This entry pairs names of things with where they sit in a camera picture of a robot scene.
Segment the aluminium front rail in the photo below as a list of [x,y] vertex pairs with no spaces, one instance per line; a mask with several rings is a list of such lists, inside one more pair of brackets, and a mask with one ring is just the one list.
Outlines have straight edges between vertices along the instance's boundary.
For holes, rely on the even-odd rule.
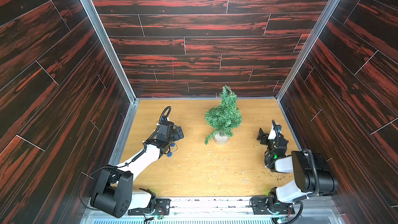
[[[86,211],[82,224],[284,224],[296,216],[300,206],[294,205],[294,213],[287,215],[257,215],[250,204],[250,197],[171,197],[165,210],[156,209],[152,215],[123,215],[114,218],[99,211]],[[346,224],[331,197],[318,197],[303,201],[304,207],[297,224]]]

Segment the small green christmas tree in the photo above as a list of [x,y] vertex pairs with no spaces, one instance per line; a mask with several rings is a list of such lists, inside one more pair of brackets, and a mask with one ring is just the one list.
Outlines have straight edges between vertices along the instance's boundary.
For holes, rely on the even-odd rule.
[[237,107],[237,95],[231,87],[223,86],[220,97],[219,105],[208,110],[204,117],[206,123],[213,128],[213,132],[204,141],[205,145],[208,145],[216,134],[232,137],[234,135],[232,130],[238,128],[242,122],[241,112]]

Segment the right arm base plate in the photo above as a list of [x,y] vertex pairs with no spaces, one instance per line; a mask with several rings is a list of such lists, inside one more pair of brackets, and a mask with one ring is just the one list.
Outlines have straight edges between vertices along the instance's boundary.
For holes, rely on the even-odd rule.
[[249,206],[255,215],[290,215],[295,213],[293,204],[282,203],[268,197],[252,197]]

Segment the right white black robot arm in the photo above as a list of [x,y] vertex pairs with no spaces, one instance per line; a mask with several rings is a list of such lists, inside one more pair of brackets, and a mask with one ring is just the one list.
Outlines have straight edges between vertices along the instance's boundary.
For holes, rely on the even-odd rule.
[[282,127],[274,125],[270,133],[259,129],[257,140],[267,147],[265,167],[271,172],[294,175],[294,179],[281,187],[271,189],[265,199],[253,200],[254,209],[271,214],[293,213],[293,203],[317,195],[333,194],[338,181],[325,158],[309,149],[286,154],[288,140],[280,133]]

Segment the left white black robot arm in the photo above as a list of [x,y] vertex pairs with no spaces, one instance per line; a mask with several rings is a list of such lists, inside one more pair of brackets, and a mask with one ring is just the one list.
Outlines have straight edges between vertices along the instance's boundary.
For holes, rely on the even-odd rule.
[[105,166],[94,183],[90,205],[115,218],[132,209],[154,209],[155,193],[133,190],[136,178],[152,163],[170,153],[171,144],[184,138],[181,127],[168,120],[157,125],[153,135],[143,142],[143,149],[117,166]]

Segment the string lights with ball ornaments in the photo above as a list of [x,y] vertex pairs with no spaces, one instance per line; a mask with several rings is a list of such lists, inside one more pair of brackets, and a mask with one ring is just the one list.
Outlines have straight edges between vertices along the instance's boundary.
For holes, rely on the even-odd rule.
[[171,157],[173,155],[173,153],[175,153],[177,150],[178,150],[178,146],[175,143],[172,143],[169,147],[167,157]]

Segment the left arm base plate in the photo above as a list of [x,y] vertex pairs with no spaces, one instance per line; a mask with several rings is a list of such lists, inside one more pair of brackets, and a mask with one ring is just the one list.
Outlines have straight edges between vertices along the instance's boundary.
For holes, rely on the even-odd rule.
[[170,213],[171,199],[167,198],[155,198],[145,208],[134,208],[129,209],[127,214],[129,216],[138,215],[163,215],[167,216]]

